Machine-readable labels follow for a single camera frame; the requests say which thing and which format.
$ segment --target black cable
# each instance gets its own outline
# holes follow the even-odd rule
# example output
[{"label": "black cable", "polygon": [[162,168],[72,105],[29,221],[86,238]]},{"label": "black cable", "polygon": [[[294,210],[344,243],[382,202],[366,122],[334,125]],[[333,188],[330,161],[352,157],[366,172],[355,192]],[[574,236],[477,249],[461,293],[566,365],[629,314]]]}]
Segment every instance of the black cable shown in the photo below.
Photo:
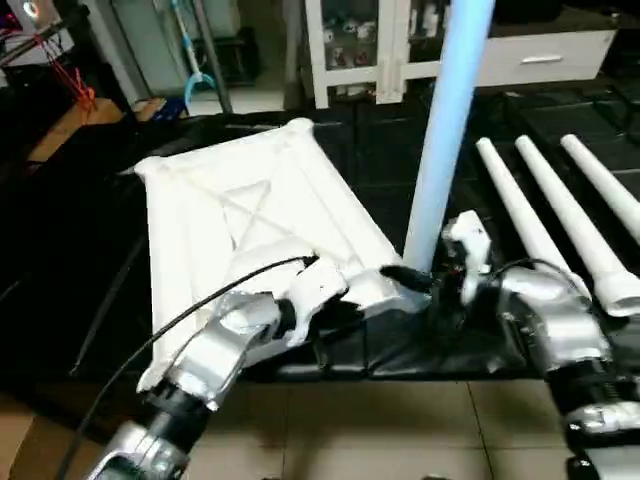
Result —
[{"label": "black cable", "polygon": [[495,282],[496,280],[499,280],[500,277],[502,277],[505,273],[507,273],[512,268],[521,267],[527,264],[544,265],[545,267],[550,268],[551,270],[556,272],[558,275],[560,275],[564,280],[566,280],[569,286],[573,288],[579,295],[582,295],[582,292],[580,291],[580,287],[578,287],[576,282],[571,278],[571,276],[565,269],[559,267],[555,263],[552,263],[548,260],[544,260],[543,258],[521,258],[519,260],[514,260],[512,262],[505,263],[503,266],[501,266],[500,268],[498,268],[497,270],[489,274],[489,276],[487,277],[487,280],[484,282],[484,286],[485,287],[490,286],[493,282]]},{"label": "black cable", "polygon": [[91,347],[91,344],[93,343],[93,340],[98,334],[98,330],[104,323],[105,318],[107,318],[107,314],[111,310],[111,307],[113,306],[113,303],[115,302],[116,297],[120,292],[120,289],[122,288],[122,285],[127,279],[127,275],[131,271],[131,268],[133,267],[134,262],[137,260],[138,255],[142,251],[144,244],[145,244],[145,238],[144,237],[138,238],[138,240],[133,244],[133,247],[131,248],[131,250],[129,250],[129,252],[127,253],[127,256],[125,257],[124,262],[120,266],[120,269],[116,273],[116,276],[113,277],[113,280],[111,282],[111,285],[109,285],[107,293],[103,297],[102,302],[100,302],[100,305],[98,305],[98,310],[96,310],[96,314],[94,315],[93,321],[89,326],[89,330],[87,331],[87,334],[84,337],[84,341],[82,342],[82,345],[80,346],[80,351],[78,352],[78,356],[76,357],[76,361],[74,362],[73,368],[69,372],[69,375],[75,376],[78,373],[80,364],[84,360],[84,357],[87,355],[87,352],[89,351],[89,347]]},{"label": "black cable", "polygon": [[69,445],[69,448],[67,449],[62,459],[62,462],[60,462],[60,467],[58,468],[58,472],[56,473],[56,477],[55,477],[56,480],[64,480],[64,478],[66,477],[69,467],[71,466],[71,462],[73,461],[73,457],[75,456],[76,452],[78,451],[78,448],[80,447],[80,441],[82,440],[82,436],[84,435],[85,430],[89,426],[89,423],[91,422],[91,419],[95,414],[96,409],[98,408],[98,405],[102,401],[102,398],[107,393],[107,390],[109,390],[109,388],[116,382],[116,380],[118,380],[118,378],[126,371],[129,365],[131,365],[131,363],[133,363],[133,361],[136,360],[141,353],[143,353],[147,348],[149,348],[156,341],[162,338],[162,336],[165,333],[167,333],[169,330],[171,330],[173,327],[175,327],[178,323],[180,323],[182,320],[187,318],[189,315],[199,310],[200,308],[204,307],[206,304],[215,300],[221,295],[224,295],[230,290],[236,288],[238,285],[246,282],[247,280],[250,280],[257,275],[260,275],[261,273],[264,273],[267,270],[271,270],[272,268],[279,267],[287,263],[302,261],[305,263],[305,266],[307,266],[309,265],[309,262],[313,262],[315,260],[316,260],[316,257],[292,257],[286,260],[280,260],[278,262],[271,263],[262,268],[254,270],[253,272],[248,273],[247,275],[239,278],[238,280],[235,280],[229,283],[228,285],[222,287],[220,290],[212,293],[208,297],[193,304],[192,306],[187,308],[184,312],[182,312],[180,315],[178,315],[169,323],[167,323],[160,330],[158,330],[156,333],[154,333],[135,352],[133,352],[133,354],[127,360],[125,360],[125,362],[120,366],[120,368],[118,368],[118,370],[115,371],[115,373],[111,376],[111,378],[107,381],[107,383],[105,383],[104,387],[102,387],[102,390],[100,390],[100,393],[98,393],[98,395],[96,396],[96,399],[93,401],[93,403],[91,404],[91,407],[89,407],[89,410],[87,410],[87,413],[85,414],[84,418],[80,422],[80,425],[78,425],[78,428],[76,429],[73,440]]}]

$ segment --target black table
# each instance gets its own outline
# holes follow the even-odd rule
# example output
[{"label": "black table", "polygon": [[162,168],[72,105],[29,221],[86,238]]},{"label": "black table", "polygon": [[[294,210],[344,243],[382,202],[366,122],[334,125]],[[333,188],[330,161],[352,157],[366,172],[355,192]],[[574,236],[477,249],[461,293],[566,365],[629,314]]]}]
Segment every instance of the black table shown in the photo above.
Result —
[{"label": "black table", "polygon": [[[402,105],[358,104],[305,112],[318,143],[398,251],[402,251],[418,168],[428,95]],[[525,256],[508,214],[475,151],[490,137],[534,204],[570,266],[588,278],[514,147],[528,134],[565,180],[622,261],[640,274],[640,247],[559,146],[578,135],[640,198],[637,84],[477,97],[458,160],[447,217],[476,210],[497,263]],[[104,323],[71,381],[107,377],[150,334],[149,262],[142,182],[119,172],[149,155],[171,155],[279,126],[292,113],[190,118],[177,123],[82,128],[30,179],[0,192],[0,318],[3,375],[21,382],[69,381],[89,325],[109,290]],[[114,278],[131,256],[120,285]],[[490,315],[452,338],[442,316],[386,314],[252,367],[252,380],[431,380],[535,376],[509,348]],[[603,317],[621,357],[640,372],[639,329]],[[334,326],[326,324],[323,332]],[[141,359],[135,378],[148,364]]]}]

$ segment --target white cone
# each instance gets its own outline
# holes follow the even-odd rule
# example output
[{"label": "white cone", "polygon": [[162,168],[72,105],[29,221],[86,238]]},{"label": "white cone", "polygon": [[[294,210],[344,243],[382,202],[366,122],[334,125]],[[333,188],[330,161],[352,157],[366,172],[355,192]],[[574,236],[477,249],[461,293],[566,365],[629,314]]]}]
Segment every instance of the white cone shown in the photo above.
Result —
[{"label": "white cone", "polygon": [[565,135],[560,143],[636,242],[640,243],[640,202],[575,135]]},{"label": "white cone", "polygon": [[624,267],[531,139],[521,136],[516,147],[591,273],[602,307],[613,317],[640,313],[640,279]]},{"label": "white cone", "polygon": [[[518,187],[491,140],[481,138],[476,143],[476,147],[529,256],[546,260],[565,270],[580,288],[580,292],[587,298],[591,298],[584,280],[573,273],[569,265],[567,265],[560,250],[558,250],[549,232],[547,232],[520,187]],[[544,265],[536,265],[536,269],[553,274],[557,273]]]}]

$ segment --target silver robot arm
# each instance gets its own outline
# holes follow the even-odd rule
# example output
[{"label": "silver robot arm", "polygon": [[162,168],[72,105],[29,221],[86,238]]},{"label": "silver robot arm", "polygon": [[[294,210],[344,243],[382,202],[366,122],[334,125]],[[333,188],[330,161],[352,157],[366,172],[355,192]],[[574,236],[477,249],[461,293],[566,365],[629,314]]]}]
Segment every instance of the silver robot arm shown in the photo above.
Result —
[{"label": "silver robot arm", "polygon": [[243,368],[304,343],[313,316],[348,290],[336,265],[319,259],[281,299],[230,293],[178,352],[135,421],[120,427],[87,480],[169,480],[182,476],[208,418]]},{"label": "silver robot arm", "polygon": [[568,478],[640,478],[638,385],[616,360],[590,301],[556,272],[514,267],[487,275],[488,236],[475,212],[458,217],[444,237],[467,253],[462,303],[483,301],[485,288],[497,292],[497,318],[547,383],[574,454]]}]

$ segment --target blue pole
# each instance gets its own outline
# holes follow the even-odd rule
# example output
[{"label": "blue pole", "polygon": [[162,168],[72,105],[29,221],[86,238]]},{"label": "blue pole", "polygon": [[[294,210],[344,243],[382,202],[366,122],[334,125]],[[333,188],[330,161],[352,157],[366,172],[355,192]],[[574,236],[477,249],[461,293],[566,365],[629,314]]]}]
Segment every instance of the blue pole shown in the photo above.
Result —
[{"label": "blue pole", "polygon": [[418,270],[431,270],[494,4],[452,1],[404,246]]}]

